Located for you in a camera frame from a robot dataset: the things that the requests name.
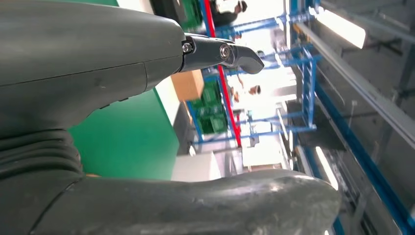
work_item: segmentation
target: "blue metal frame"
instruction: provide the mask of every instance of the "blue metal frame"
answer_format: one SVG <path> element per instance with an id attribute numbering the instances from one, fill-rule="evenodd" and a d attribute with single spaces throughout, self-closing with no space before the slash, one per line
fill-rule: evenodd
<path id="1" fill-rule="evenodd" d="M 376 164 L 372 161 L 370 155 L 366 152 L 362 144 L 359 142 L 353 131 L 350 130 L 347 122 L 342 118 L 342 115 L 334 106 L 329 96 L 323 91 L 318 83 L 316 83 L 316 93 L 319 100 L 322 102 L 328 113 L 332 117 L 333 122 L 339 129 L 342 137 L 347 142 L 351 152 L 356 157 L 363 171 L 366 173 L 368 179 L 372 183 L 382 202 L 389 210 L 402 234 L 415 234 L 415 221 L 411 214 L 402 204 L 399 197 L 393 191 L 388 181 L 379 171 Z"/>
<path id="2" fill-rule="evenodd" d="M 287 51 L 283 51 L 283 52 L 279 52 L 279 54 L 281 53 L 291 53 L 291 54 L 295 54 L 296 56 L 298 56 L 297 59 L 291 59 L 291 60 L 285 60 L 282 62 L 282 65 L 284 66 L 292 66 L 292 65 L 299 65 L 302 67 L 301 69 L 301 73 L 303 76 L 303 106 L 302 106 L 302 111 L 301 112 L 297 112 L 297 113 L 292 113 L 292 114 L 288 114 L 285 115 L 283 117 L 283 119 L 286 118 L 293 118 L 293 117 L 302 117 L 305 123 L 305 126 L 287 126 L 286 128 L 286 133 L 289 133 L 290 131 L 293 133 L 296 132 L 304 132 L 304 131 L 312 131 L 315 130 L 316 127 L 315 125 L 313 125 L 313 117 L 314 117 L 314 89 L 315 89 L 315 82 L 316 82 L 316 64 L 317 61 L 319 61 L 321 59 L 320 55 L 311 55 L 310 53 L 310 49 L 312 49 L 312 45 L 311 44 L 306 44 L 300 47 L 295 47 L 292 50 L 287 50 Z M 266 69 L 277 69 L 279 68 L 281 65 L 271 65 Z M 233 74 L 239 74 L 240 71 L 236 71 L 236 70 L 229 70 L 227 71 L 227 75 L 233 75 Z M 204 76 L 204 80 L 206 82 L 211 82 L 211 81 L 218 81 L 219 76 L 217 74 L 208 74 Z M 227 110 L 227 108 L 225 107 L 226 113 L 227 113 L 227 118 L 228 118 L 228 122 L 229 120 L 229 112 L 233 112 L 232 110 Z M 194 118 L 194 120 L 196 121 L 196 117 L 195 116 L 195 112 L 190 108 L 189 109 L 190 114 L 192 115 L 192 117 Z M 279 120 L 280 118 L 278 116 L 274 116 L 274 117 L 268 117 L 268 118 L 262 118 L 262 119 L 257 119 L 257 120 L 242 120 L 237 122 L 236 124 L 251 124 L 254 122 L 270 122 L 271 124 L 274 125 L 279 125 L 280 127 L 282 127 L 283 122 L 281 120 Z M 220 141 L 229 141 L 234 139 L 234 131 L 232 130 L 232 127 L 230 126 L 231 132 L 232 132 L 232 137 L 226 137 L 226 138 L 212 138 L 209 140 L 204 140 L 203 138 L 201 138 L 201 131 L 200 128 L 198 127 L 197 122 L 195 122 L 195 126 L 196 126 L 196 131 L 198 132 L 199 135 L 199 140 L 195 142 L 195 144 L 203 144 L 203 143 L 209 143 L 209 142 L 220 142 Z M 269 132 L 266 133 L 250 133 L 248 136 L 242 136 L 241 138 L 253 138 L 253 137 L 257 137 L 257 136 L 263 136 L 263 135 L 277 135 L 280 133 L 284 133 L 284 127 L 282 128 L 282 130 L 270 130 Z"/>
<path id="3" fill-rule="evenodd" d="M 206 25 L 208 25 L 208 20 L 206 19 L 206 8 L 204 5 L 204 1 L 203 0 L 199 0 L 200 5 L 201 5 L 201 10 L 203 13 L 203 20 L 205 22 Z M 273 18 L 269 18 L 269 19 L 265 19 L 265 20 L 260 20 L 260 21 L 255 21 L 255 22 L 250 22 L 250 23 L 243 23 L 240 25 L 236 25 L 236 26 L 224 26 L 224 27 L 219 27 L 215 30 L 216 32 L 216 36 L 217 37 L 222 37 L 222 38 L 228 38 L 230 36 L 235 36 L 235 35 L 240 35 L 241 33 L 244 32 L 249 32 L 249 31 L 254 31 L 254 30 L 258 30 L 258 29 L 263 29 L 263 28 L 273 28 L 278 26 L 278 23 L 283 23 L 285 24 L 286 22 L 293 22 L 293 23 L 299 23 L 299 22 L 303 22 L 303 21 L 307 21 L 311 18 L 312 16 L 308 13 L 300 13 L 300 14 L 291 14 L 291 15 L 281 15 L 281 16 L 277 16 L 277 17 L 273 17 Z M 267 70 L 269 69 L 278 69 L 281 66 L 292 66 L 292 65 L 303 65 L 303 64 L 310 64 L 308 67 L 310 68 L 311 74 L 309 74 L 309 77 L 305 77 L 305 79 L 308 79 L 307 81 L 309 83 L 311 83 L 310 89 L 308 91 L 312 92 L 312 94 L 314 94 L 314 86 L 313 83 L 315 81 L 315 70 L 313 70 L 312 68 L 315 67 L 313 65 L 315 65 L 315 63 L 321 59 L 321 56 L 319 55 L 315 55 L 315 56 L 311 56 L 309 49 L 312 48 L 311 44 L 306 44 L 306 45 L 302 45 L 299 47 L 295 47 L 292 48 L 291 50 L 286 50 L 286 51 L 280 51 L 278 52 L 278 54 L 286 54 L 286 53 L 290 53 L 290 54 L 304 54 L 303 57 L 296 57 L 294 59 L 291 60 L 284 60 L 282 61 L 281 64 L 278 63 L 274 63 L 271 64 L 270 66 L 268 66 Z M 242 73 L 242 71 L 235 71 L 235 70 L 228 70 L 225 71 L 226 75 L 234 75 L 234 74 L 239 74 Z M 205 75 L 204 76 L 204 80 L 205 82 L 211 82 L 211 81 L 218 81 L 219 80 L 219 75 L 218 74 L 209 74 L 209 75 Z M 225 94 L 226 91 L 224 91 L 222 89 L 221 86 L 220 87 L 220 92 L 221 94 Z M 304 131 L 312 131 L 315 130 L 315 126 L 312 125 L 312 120 L 313 120 L 313 109 L 314 109 L 314 98 L 310 98 L 311 102 L 309 104 L 309 106 L 304 109 L 302 112 L 298 112 L 298 113 L 293 113 L 293 114 L 288 114 L 284 117 L 281 118 L 293 118 L 293 117 L 302 117 L 303 119 L 309 120 L 309 122 L 307 122 L 304 126 L 285 126 L 286 127 L 286 132 L 304 132 Z M 234 131 L 232 130 L 232 127 L 230 126 L 231 132 L 232 132 L 232 136 L 231 137 L 226 137 L 226 138 L 219 138 L 217 136 L 210 138 L 208 140 L 204 140 L 203 139 L 203 133 L 200 129 L 200 127 L 198 126 L 197 123 L 197 117 L 196 117 L 196 112 L 193 109 L 193 107 L 191 106 L 190 102 L 187 102 L 187 105 L 189 107 L 189 112 L 191 114 L 191 116 L 194 119 L 194 124 L 196 127 L 196 131 L 199 137 L 199 140 L 197 142 L 195 142 L 196 144 L 202 144 L 202 143 L 209 143 L 209 142 L 219 142 L 219 141 L 229 141 L 229 140 L 233 140 L 235 138 L 235 134 Z M 227 118 L 228 118 L 228 122 L 230 122 L 231 120 L 230 118 L 230 112 L 233 112 L 232 110 L 228 110 L 225 106 L 225 110 L 226 110 L 226 114 L 227 114 Z M 263 136 L 263 135 L 278 135 L 280 133 L 283 133 L 283 130 L 274 130 L 273 125 L 279 126 L 278 129 L 280 129 L 282 126 L 282 120 L 279 120 L 279 117 L 269 117 L 269 118 L 263 118 L 263 119 L 257 119 L 257 120 L 248 120 L 248 121 L 239 121 L 237 124 L 241 125 L 241 124 L 251 124 L 254 122 L 260 122 L 260 121 L 266 121 L 270 123 L 270 127 L 271 130 L 269 132 L 264 132 L 264 133 L 250 133 L 249 135 L 245 135 L 245 136 L 241 136 L 241 138 L 253 138 L 253 137 L 257 137 L 257 136 Z"/>

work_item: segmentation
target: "white wall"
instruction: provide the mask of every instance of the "white wall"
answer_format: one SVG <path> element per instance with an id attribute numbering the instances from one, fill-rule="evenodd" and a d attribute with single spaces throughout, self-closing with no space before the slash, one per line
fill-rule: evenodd
<path id="1" fill-rule="evenodd" d="M 200 182 L 221 178 L 213 153 L 195 156 L 178 156 L 174 164 L 172 181 Z"/>

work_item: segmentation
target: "gray plastic housing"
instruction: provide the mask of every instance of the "gray plastic housing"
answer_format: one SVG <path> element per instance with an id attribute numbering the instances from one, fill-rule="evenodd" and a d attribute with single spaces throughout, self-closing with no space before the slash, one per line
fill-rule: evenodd
<path id="1" fill-rule="evenodd" d="M 183 62 L 180 26 L 138 11 L 5 0 L 0 22 L 0 100 L 8 100 L 0 139 L 69 128 L 150 90 Z"/>

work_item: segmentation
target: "cardboard box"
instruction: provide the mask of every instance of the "cardboard box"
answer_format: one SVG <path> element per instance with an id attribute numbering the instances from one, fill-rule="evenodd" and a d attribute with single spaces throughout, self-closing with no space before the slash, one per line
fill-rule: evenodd
<path id="1" fill-rule="evenodd" d="M 180 101 L 196 100 L 202 96 L 205 83 L 200 70 L 173 74 L 171 80 Z"/>

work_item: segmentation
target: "green wall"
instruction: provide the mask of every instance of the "green wall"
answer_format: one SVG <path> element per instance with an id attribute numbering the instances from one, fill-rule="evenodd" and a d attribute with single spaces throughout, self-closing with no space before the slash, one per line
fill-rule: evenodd
<path id="1" fill-rule="evenodd" d="M 155 89 L 93 112 L 70 132 L 86 173 L 170 180 L 179 142 Z"/>

